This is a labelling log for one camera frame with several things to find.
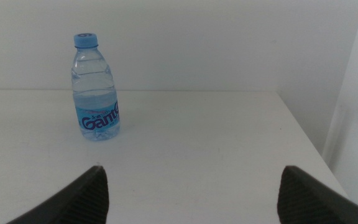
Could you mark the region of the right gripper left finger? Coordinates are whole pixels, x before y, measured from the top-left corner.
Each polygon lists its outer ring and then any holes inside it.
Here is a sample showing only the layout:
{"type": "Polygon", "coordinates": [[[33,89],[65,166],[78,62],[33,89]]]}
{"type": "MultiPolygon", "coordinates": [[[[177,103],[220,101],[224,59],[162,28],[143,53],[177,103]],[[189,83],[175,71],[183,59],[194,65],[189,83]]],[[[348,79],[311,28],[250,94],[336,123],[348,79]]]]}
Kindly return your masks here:
{"type": "Polygon", "coordinates": [[[64,189],[10,224],[106,223],[108,179],[103,166],[93,166],[64,189]]]}

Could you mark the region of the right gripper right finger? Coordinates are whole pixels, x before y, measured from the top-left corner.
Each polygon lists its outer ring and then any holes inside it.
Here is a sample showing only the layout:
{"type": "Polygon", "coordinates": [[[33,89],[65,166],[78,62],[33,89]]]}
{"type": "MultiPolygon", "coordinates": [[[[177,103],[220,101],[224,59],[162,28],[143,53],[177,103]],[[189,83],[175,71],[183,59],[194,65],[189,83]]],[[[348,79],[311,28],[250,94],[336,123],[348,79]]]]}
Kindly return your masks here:
{"type": "Polygon", "coordinates": [[[282,172],[277,213],[280,223],[358,224],[358,205],[297,166],[282,172]]]}

